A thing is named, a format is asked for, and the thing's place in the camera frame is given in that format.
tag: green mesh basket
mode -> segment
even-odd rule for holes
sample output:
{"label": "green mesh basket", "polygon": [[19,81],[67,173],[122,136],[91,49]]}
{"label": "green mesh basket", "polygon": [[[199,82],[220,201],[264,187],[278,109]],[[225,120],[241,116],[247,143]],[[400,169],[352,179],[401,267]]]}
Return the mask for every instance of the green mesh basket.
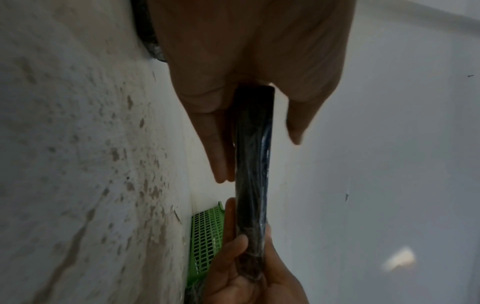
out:
{"label": "green mesh basket", "polygon": [[204,278],[215,254],[222,247],[225,210],[218,206],[191,217],[190,265],[187,286]]}

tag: plastic wrap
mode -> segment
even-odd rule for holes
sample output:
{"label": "plastic wrap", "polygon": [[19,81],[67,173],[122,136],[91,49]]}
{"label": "plastic wrap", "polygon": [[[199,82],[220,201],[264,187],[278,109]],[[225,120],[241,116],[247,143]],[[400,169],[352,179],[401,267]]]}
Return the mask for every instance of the plastic wrap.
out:
{"label": "plastic wrap", "polygon": [[248,237],[236,266],[251,280],[259,280],[264,268],[274,97],[270,86],[242,86],[234,97],[236,233]]}

